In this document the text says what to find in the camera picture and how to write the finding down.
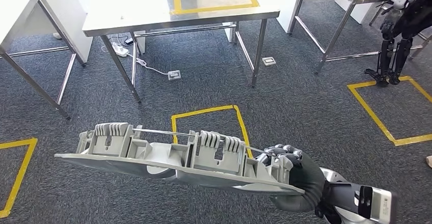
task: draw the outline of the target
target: stainless steel table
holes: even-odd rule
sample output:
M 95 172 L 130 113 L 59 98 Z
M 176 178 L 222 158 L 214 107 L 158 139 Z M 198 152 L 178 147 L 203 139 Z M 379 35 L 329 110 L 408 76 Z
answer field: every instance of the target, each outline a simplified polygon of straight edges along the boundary
M 70 119 L 67 112 L 61 107 L 61 102 L 75 60 L 82 66 L 85 66 L 84 61 L 77 55 L 76 48 L 70 42 L 67 35 L 59 27 L 59 24 L 54 20 L 47 7 L 43 2 L 46 0 L 0 0 L 2 4 L 2 23 L 0 24 L 0 57 L 8 62 L 44 99 L 46 99 L 59 113 L 66 119 Z M 31 15 L 36 6 L 39 6 L 48 20 L 51 22 L 62 39 L 66 42 L 64 47 L 46 48 L 40 50 L 32 50 L 18 53 L 8 53 L 7 49 L 13 42 L 15 35 L 25 24 L 27 18 Z M 27 56 L 40 53 L 58 52 L 71 50 L 72 55 L 66 70 L 65 77 L 57 99 L 53 99 L 27 72 L 15 62 L 14 57 Z
M 140 97 L 135 90 L 137 38 L 167 34 L 231 29 L 233 42 L 239 42 L 253 71 L 252 86 L 257 81 L 262 44 L 267 19 L 279 16 L 279 9 L 272 0 L 129 0 L 130 4 L 115 0 L 93 0 L 83 26 L 87 36 L 101 36 L 117 68 L 132 91 L 135 99 Z M 238 25 L 244 20 L 261 20 L 255 61 L 252 62 Z M 181 26 L 206 25 L 232 22 L 229 25 L 191 27 L 181 30 L 151 31 Z M 146 31 L 135 35 L 134 32 Z M 111 47 L 109 34 L 130 32 L 135 39 L 131 79 Z
M 322 54 L 323 54 L 322 59 L 319 62 L 318 66 L 315 70 L 315 74 L 318 74 L 321 71 L 322 67 L 324 66 L 324 64 L 326 62 L 347 60 L 347 59 L 360 58 L 360 57 L 366 57 L 366 56 L 373 56 L 373 55 L 378 55 L 378 53 L 379 53 L 378 51 L 374 51 L 374 52 L 367 52 L 367 53 L 352 54 L 352 55 L 346 55 L 346 56 L 341 56 L 341 57 L 329 58 L 329 54 L 333 51 L 333 48 L 335 46 L 337 39 L 339 38 L 340 33 L 342 32 L 343 28 L 345 27 L 345 24 L 348 21 L 350 15 L 351 15 L 351 12 L 353 11 L 354 7 L 357 4 L 379 3 L 379 2 L 385 2 L 385 1 L 390 1 L 390 0 L 348 0 L 348 1 L 350 1 L 350 5 L 349 5 L 348 9 L 346 10 L 346 13 L 342 18 L 342 21 L 340 22 L 339 27 L 336 29 L 336 32 L 334 33 L 334 35 L 333 35 L 329 45 L 327 46 L 327 48 L 324 48 L 318 42 L 317 38 L 310 32 L 310 30 L 307 28 L 307 26 L 300 19 L 299 11 L 300 11 L 300 7 L 302 5 L 303 0 L 297 0 L 295 3 L 294 14 L 292 15 L 292 19 L 291 19 L 291 22 L 290 22 L 290 25 L 288 28 L 288 33 L 290 35 L 292 35 L 292 31 L 294 30 L 294 25 L 296 22 L 298 22 L 301 25 L 301 27 L 306 31 L 306 33 L 309 35 L 309 37 L 312 39 L 312 41 L 315 43 L 315 45 L 322 52 Z M 423 49 L 426 46 L 427 42 L 428 42 L 428 40 L 425 41 L 425 43 L 423 43 L 420 46 L 412 47 L 411 50 Z

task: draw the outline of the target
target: gray carpet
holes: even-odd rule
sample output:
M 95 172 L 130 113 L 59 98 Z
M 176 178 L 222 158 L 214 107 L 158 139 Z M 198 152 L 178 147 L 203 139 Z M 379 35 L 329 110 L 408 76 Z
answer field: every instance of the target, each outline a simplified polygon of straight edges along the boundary
M 327 13 L 317 14 L 317 9 Z M 304 4 L 301 12 L 321 43 L 328 43 L 342 15 L 332 2 Z M 259 24 L 240 26 L 251 52 Z M 350 19 L 335 55 L 378 50 L 380 43 L 376 26 Z M 52 36 L 31 37 L 17 40 L 11 51 L 41 45 L 63 43 Z M 424 163 L 432 154 L 430 142 L 395 147 L 346 86 L 371 80 L 363 70 L 375 67 L 376 58 L 332 62 L 314 75 L 320 53 L 313 42 L 299 26 L 289 37 L 276 20 L 270 20 L 263 56 L 273 56 L 277 65 L 261 66 L 258 85 L 252 89 L 251 71 L 240 47 L 228 44 L 223 31 L 152 37 L 147 39 L 144 59 L 162 71 L 181 70 L 182 79 L 168 81 L 139 67 L 137 89 L 143 103 L 137 104 L 109 55 L 101 51 L 102 45 L 96 38 L 88 66 L 72 70 L 63 102 L 70 121 L 0 62 L 0 141 L 39 140 L 12 213 L 0 223 L 323 223 L 313 213 L 276 210 L 260 196 L 84 169 L 53 157 L 74 152 L 78 134 L 97 123 L 130 122 L 170 130 L 171 115 L 230 104 L 238 105 L 253 147 L 295 145 L 350 181 L 398 193 L 399 223 L 430 222 L 432 169 Z M 404 70 L 430 94 L 431 53 L 428 48 Z M 68 52 L 17 58 L 53 96 L 68 59 Z M 131 60 L 122 61 L 130 70 Z M 396 138 L 432 133 L 430 103 L 407 81 L 359 93 Z M 241 137 L 230 110 L 182 118 L 177 124 L 181 131 L 211 129 Z M 24 150 L 0 150 L 0 201 L 5 201 L 5 189 L 10 189 Z

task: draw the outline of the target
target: gray plastic part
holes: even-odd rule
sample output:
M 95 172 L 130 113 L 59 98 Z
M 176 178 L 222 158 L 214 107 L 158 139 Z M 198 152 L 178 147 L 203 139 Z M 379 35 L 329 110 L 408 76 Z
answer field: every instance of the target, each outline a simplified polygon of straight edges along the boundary
M 247 157 L 246 143 L 237 137 L 190 131 L 187 145 L 149 143 L 140 137 L 127 123 L 98 124 L 95 130 L 79 135 L 75 154 L 55 157 L 93 169 L 173 183 L 267 195 L 304 193 L 288 184 L 292 163 L 286 157 L 272 157 L 272 163 L 265 166 Z M 219 146 L 223 146 L 221 160 L 215 159 Z

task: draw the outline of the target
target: white cable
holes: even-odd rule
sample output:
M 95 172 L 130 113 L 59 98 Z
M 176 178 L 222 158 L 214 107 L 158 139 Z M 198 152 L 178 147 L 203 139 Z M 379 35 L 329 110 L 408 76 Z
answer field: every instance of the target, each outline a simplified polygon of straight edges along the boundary
M 163 73 L 163 72 L 158 71 L 158 70 L 156 70 L 156 69 L 154 69 L 154 68 L 148 67 L 148 66 L 147 66 L 147 63 L 146 63 L 144 60 L 142 60 L 142 59 L 140 59 L 140 58 L 138 58 L 138 57 L 137 57 L 137 63 L 140 64 L 140 65 L 142 65 L 142 66 L 143 66 L 144 68 L 146 68 L 146 69 L 156 71 L 157 73 L 162 74 L 162 75 L 168 75 L 168 73 Z
M 123 45 L 123 44 L 120 42 L 119 34 L 116 34 L 115 36 L 110 37 L 110 39 L 113 38 L 113 37 L 116 37 L 116 38 L 117 38 L 117 41 L 119 41 L 120 45 Z M 105 51 L 103 48 L 106 48 L 106 46 L 104 45 L 104 46 L 100 47 L 100 49 L 102 50 L 102 52 L 108 52 L 108 50 Z M 147 62 L 145 62 L 144 60 L 142 60 L 142 59 L 140 59 L 140 58 L 138 58 L 138 57 L 137 57 L 137 63 L 140 64 L 141 66 L 143 66 L 143 67 L 146 68 L 146 69 L 156 71 L 157 73 L 162 74 L 162 75 L 168 75 L 168 73 L 163 73 L 163 72 L 158 71 L 158 70 L 156 70 L 156 69 L 154 69 L 154 68 L 148 67 L 148 66 L 147 66 Z

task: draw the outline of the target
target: shoe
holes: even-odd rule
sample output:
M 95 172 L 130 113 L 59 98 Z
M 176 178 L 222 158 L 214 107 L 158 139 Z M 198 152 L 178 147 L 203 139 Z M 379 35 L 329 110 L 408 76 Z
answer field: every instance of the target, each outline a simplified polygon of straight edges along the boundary
M 62 39 L 62 36 L 60 36 L 60 34 L 58 34 L 58 33 L 53 33 L 52 35 L 58 40 Z
M 426 157 L 426 163 L 429 165 L 430 168 L 432 168 L 432 155 Z

